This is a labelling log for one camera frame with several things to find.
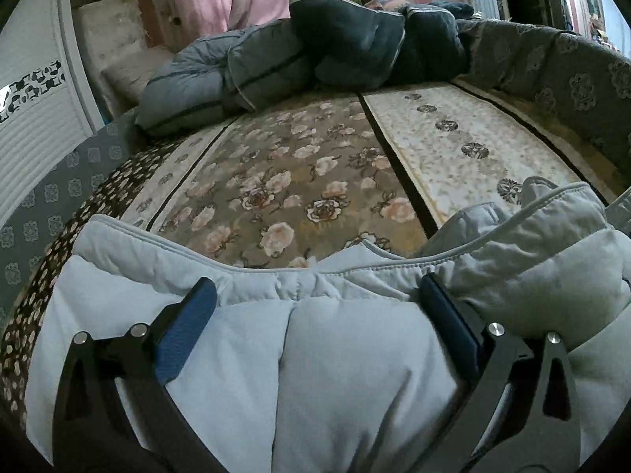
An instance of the wardrobe door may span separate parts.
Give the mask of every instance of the wardrobe door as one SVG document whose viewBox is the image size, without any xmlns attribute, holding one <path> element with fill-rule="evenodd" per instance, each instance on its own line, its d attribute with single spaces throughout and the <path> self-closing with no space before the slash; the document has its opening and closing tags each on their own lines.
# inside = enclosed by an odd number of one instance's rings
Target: wardrobe door
<svg viewBox="0 0 631 473">
<path fill-rule="evenodd" d="M 0 229 L 90 135 L 68 72 L 59 0 L 20 0 L 0 33 Z"/>
</svg>

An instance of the white wardrobe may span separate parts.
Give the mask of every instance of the white wardrobe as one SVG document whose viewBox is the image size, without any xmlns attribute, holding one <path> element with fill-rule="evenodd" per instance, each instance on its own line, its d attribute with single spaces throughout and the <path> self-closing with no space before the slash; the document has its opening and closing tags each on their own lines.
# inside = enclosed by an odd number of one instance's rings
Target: white wardrobe
<svg viewBox="0 0 631 473">
<path fill-rule="evenodd" d="M 181 49 L 173 0 L 152 1 L 164 41 Z M 26 194 L 103 124 L 71 0 L 20 0 L 0 33 L 0 228 Z"/>
</svg>

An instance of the beige cushion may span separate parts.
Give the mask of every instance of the beige cushion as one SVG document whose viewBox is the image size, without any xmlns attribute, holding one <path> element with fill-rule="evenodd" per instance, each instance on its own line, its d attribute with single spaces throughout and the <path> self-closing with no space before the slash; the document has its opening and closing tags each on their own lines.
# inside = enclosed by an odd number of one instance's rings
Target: beige cushion
<svg viewBox="0 0 631 473">
<path fill-rule="evenodd" d="M 132 53 L 103 69 L 103 76 L 121 96 L 138 104 L 151 74 L 175 55 L 165 46 Z"/>
</svg>

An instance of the blue curtain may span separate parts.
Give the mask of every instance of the blue curtain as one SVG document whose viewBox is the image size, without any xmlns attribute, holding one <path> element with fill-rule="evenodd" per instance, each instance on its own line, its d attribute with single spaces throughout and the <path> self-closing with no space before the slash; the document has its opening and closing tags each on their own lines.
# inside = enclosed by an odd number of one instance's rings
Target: blue curtain
<svg viewBox="0 0 631 473">
<path fill-rule="evenodd" d="M 609 42 L 627 58 L 631 58 L 631 28 L 613 0 L 603 1 L 605 28 Z"/>
</svg>

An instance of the metal screw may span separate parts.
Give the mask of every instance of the metal screw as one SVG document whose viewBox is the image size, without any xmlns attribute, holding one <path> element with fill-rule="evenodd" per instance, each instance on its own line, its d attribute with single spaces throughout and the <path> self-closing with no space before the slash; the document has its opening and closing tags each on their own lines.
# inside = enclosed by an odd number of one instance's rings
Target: metal screw
<svg viewBox="0 0 631 473">
<path fill-rule="evenodd" d="M 145 334 L 147 334 L 147 331 L 149 331 L 149 328 L 147 327 L 146 324 L 133 325 L 132 328 L 129 330 L 129 332 L 134 338 L 143 337 Z"/>
<path fill-rule="evenodd" d="M 85 331 L 78 332 L 73 338 L 73 342 L 77 345 L 83 345 L 88 340 L 88 333 Z"/>
<path fill-rule="evenodd" d="M 556 332 L 548 332 L 548 341 L 550 343 L 561 343 L 561 337 Z"/>
<path fill-rule="evenodd" d="M 489 324 L 488 331 L 493 336 L 501 336 L 504 334 L 504 325 L 493 322 L 493 324 Z"/>
</svg>

